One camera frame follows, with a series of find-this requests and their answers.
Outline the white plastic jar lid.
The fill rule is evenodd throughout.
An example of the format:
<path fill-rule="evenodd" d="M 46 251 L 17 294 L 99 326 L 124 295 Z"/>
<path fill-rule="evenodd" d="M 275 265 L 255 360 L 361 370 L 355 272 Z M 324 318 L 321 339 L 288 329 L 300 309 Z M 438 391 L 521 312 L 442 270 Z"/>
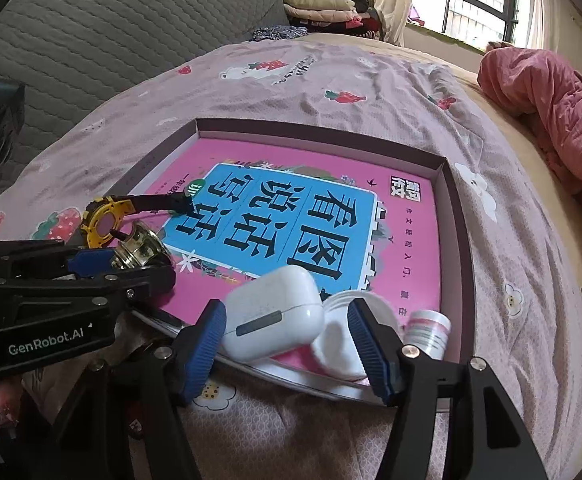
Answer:
<path fill-rule="evenodd" d="M 337 292 L 323 302 L 323 331 L 311 343 L 311 352 L 318 365 L 330 376 L 361 382 L 366 372 L 359 359 L 347 324 L 347 309 L 354 299 L 364 299 L 380 324 L 391 326 L 398 336 L 404 330 L 392 307 L 380 296 L 368 290 Z"/>

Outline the stack of folded clothes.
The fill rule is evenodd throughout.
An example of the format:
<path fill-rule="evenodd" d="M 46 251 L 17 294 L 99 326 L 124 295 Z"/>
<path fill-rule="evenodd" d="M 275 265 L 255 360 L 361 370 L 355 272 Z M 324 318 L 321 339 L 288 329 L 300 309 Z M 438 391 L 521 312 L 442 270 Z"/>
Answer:
<path fill-rule="evenodd" d="M 291 25 L 309 32 L 380 39 L 382 24 L 370 0 L 282 0 Z"/>

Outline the brass threaded fitting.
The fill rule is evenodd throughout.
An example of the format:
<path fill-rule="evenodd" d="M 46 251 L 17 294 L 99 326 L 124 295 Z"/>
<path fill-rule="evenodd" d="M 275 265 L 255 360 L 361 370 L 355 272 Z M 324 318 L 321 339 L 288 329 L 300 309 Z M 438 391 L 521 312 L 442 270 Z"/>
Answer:
<path fill-rule="evenodd" d="M 111 266 L 116 270 L 172 266 L 172 256 L 159 235 L 145 222 L 135 220 L 131 232 L 113 248 Z"/>

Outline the white earbuds charging case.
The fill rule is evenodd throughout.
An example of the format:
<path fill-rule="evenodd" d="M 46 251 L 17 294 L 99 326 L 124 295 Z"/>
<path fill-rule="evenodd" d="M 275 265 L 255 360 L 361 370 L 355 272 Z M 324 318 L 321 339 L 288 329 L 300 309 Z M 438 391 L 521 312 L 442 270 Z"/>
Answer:
<path fill-rule="evenodd" d="M 221 352 L 250 363 L 311 344 L 325 327 L 325 311 L 311 274 L 282 266 L 241 285 L 224 300 Z"/>

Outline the white pill bottle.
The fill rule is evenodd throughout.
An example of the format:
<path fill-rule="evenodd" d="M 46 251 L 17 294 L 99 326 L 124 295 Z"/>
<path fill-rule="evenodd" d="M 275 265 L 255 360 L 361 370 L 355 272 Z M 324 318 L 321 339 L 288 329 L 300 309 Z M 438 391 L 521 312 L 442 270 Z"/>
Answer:
<path fill-rule="evenodd" d="M 430 358 L 442 361 L 445 356 L 451 322 L 433 310 L 418 310 L 410 314 L 404 332 L 404 344 L 415 346 Z"/>

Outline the grey cardboard box tray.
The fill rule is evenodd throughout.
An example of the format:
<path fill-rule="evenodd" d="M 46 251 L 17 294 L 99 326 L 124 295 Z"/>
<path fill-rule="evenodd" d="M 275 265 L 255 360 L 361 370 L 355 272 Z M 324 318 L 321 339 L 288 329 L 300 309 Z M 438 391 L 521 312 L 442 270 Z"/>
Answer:
<path fill-rule="evenodd" d="M 368 290 L 403 326 L 417 310 L 451 324 L 445 356 L 473 352 L 471 249 L 448 161 L 341 130 L 196 119 L 112 185 L 116 195 L 190 191 L 188 217 L 147 214 L 177 265 L 172 296 L 145 322 L 165 334 L 212 298 L 283 266 L 323 296 Z"/>

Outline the crumpled red quilt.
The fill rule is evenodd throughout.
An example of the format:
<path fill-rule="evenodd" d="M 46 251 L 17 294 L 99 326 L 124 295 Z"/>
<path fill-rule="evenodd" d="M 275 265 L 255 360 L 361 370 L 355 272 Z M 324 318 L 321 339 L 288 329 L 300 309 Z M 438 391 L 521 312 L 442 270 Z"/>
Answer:
<path fill-rule="evenodd" d="M 549 50 L 500 47 L 483 56 L 477 82 L 503 110 L 526 120 L 582 205 L 582 74 Z"/>

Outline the yellow black wrist watch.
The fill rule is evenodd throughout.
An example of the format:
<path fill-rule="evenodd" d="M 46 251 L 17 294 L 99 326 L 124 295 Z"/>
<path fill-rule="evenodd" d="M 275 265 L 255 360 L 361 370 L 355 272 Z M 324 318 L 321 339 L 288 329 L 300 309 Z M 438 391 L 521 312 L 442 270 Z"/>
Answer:
<path fill-rule="evenodd" d="M 119 231 L 127 216 L 159 211 L 192 214 L 192 197 L 184 192 L 99 197 L 87 205 L 78 232 L 88 248 L 104 248 L 113 241 L 112 231 Z"/>

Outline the pink strawberry print bedsheet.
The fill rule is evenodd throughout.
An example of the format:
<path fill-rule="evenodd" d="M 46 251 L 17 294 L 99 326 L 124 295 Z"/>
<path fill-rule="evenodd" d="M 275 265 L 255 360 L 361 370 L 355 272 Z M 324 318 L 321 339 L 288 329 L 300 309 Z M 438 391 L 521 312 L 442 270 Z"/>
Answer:
<path fill-rule="evenodd" d="M 192 119 L 297 122 L 442 155 L 458 178 L 476 287 L 474 348 L 547 469 L 582 468 L 582 293 L 559 233 L 497 126 L 445 66 L 303 40 L 245 42 L 115 96 L 0 195 L 0 240 L 72 234 L 69 214 Z M 204 479 L 373 479 L 389 410 L 214 374 L 224 410 L 183 412 Z"/>

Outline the pink blue children's book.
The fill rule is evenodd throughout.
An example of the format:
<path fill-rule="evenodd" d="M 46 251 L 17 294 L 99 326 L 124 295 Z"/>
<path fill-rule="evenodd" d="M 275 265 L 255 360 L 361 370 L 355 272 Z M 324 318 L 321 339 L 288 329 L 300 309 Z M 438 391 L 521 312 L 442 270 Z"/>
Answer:
<path fill-rule="evenodd" d="M 312 275 L 324 302 L 368 290 L 405 325 L 413 311 L 440 305 L 440 243 L 433 186 L 373 162 L 298 148 L 199 138 L 158 158 L 140 194 L 193 196 L 189 216 L 155 214 L 177 281 L 165 309 L 198 318 L 212 298 L 282 266 Z M 274 364 L 328 375 L 311 344 Z"/>

